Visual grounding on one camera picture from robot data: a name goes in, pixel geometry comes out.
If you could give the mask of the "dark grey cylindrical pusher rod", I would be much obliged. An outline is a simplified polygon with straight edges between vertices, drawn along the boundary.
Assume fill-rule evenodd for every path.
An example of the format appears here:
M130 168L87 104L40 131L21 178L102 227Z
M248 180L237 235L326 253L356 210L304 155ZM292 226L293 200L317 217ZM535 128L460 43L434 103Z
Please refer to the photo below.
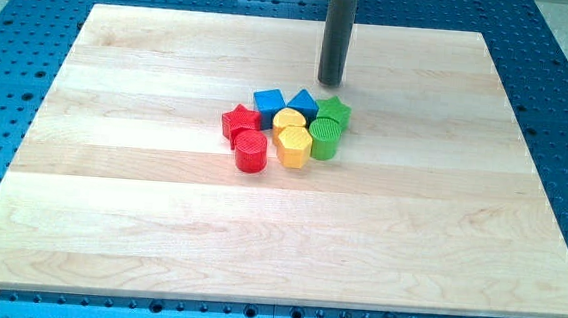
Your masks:
M327 87L339 87L357 11L357 0L329 0L324 24L318 80Z

